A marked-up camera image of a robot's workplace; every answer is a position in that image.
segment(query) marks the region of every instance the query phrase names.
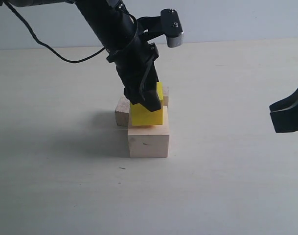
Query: yellow block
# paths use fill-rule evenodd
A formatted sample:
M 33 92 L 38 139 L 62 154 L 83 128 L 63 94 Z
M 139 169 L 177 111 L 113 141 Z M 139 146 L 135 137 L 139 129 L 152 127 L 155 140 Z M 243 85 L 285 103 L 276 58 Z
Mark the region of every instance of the yellow block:
M 130 104 L 132 126 L 163 125 L 163 89 L 161 82 L 157 83 L 157 92 L 162 106 L 160 110 L 150 112 L 141 104 Z

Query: black cable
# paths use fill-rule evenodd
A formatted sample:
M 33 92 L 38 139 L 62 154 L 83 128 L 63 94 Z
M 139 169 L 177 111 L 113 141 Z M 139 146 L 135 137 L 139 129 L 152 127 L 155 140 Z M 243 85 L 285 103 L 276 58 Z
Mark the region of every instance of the black cable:
M 48 48 L 50 51 L 52 51 L 57 57 L 59 57 L 60 59 L 68 62 L 68 63 L 72 63 L 72 64 L 78 64 L 78 63 L 81 63 L 81 62 L 84 62 L 86 60 L 89 60 L 95 56 L 97 56 L 98 54 L 100 54 L 102 51 L 104 51 L 105 48 L 102 48 L 101 50 L 99 50 L 98 52 L 96 52 L 95 54 L 91 55 L 91 56 L 88 56 L 84 59 L 81 59 L 81 60 L 76 60 L 76 61 L 73 61 L 73 60 L 68 60 L 66 58 L 64 58 L 63 56 L 61 56 L 59 53 L 57 53 L 52 47 L 50 47 L 48 44 L 45 44 L 44 42 L 41 42 L 36 34 L 34 33 L 34 31 L 32 30 L 31 26 L 29 25 L 29 23 L 21 16 L 20 13 L 18 13 L 17 10 L 15 10 L 15 8 L 7 1 L 4 1 L 4 4 L 23 22 L 23 24 L 27 27 L 28 31 L 30 32 L 31 36 L 33 37 L 33 39 L 40 45 Z

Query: small wooden block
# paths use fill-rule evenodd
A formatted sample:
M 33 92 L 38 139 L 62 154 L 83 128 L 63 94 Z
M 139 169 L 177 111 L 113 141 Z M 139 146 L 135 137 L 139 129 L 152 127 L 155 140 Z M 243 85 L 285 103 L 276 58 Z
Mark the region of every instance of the small wooden block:
M 169 147 L 169 123 L 167 107 L 163 106 L 163 125 L 128 125 L 128 144 L 131 158 L 167 158 Z
M 157 93 L 163 107 L 162 83 L 157 83 Z M 131 123 L 133 126 L 163 125 L 163 109 L 150 112 L 142 104 L 130 105 Z
M 168 107 L 169 87 L 163 87 L 164 106 Z M 115 109 L 115 118 L 118 126 L 128 127 L 130 101 L 123 95 Z

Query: table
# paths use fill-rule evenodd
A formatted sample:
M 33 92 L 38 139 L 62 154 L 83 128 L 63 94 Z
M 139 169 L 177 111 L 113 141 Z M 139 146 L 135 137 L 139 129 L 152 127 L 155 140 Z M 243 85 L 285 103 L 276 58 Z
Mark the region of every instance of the table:
M 80 59 L 98 48 L 61 48 Z M 130 159 L 106 53 L 0 51 L 0 235 L 298 235 L 298 39 L 159 45 L 167 159 Z

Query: white wall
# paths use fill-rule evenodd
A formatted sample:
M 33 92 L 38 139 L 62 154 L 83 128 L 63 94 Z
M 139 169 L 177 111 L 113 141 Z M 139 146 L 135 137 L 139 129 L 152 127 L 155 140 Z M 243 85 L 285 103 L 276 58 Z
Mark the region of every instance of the white wall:
M 298 37 L 298 0 L 125 0 L 136 17 L 175 8 L 185 42 Z M 19 8 L 40 39 L 54 47 L 100 45 L 74 5 Z M 156 40 L 165 43 L 164 38 Z M 39 47 L 24 25 L 0 7 L 0 49 Z

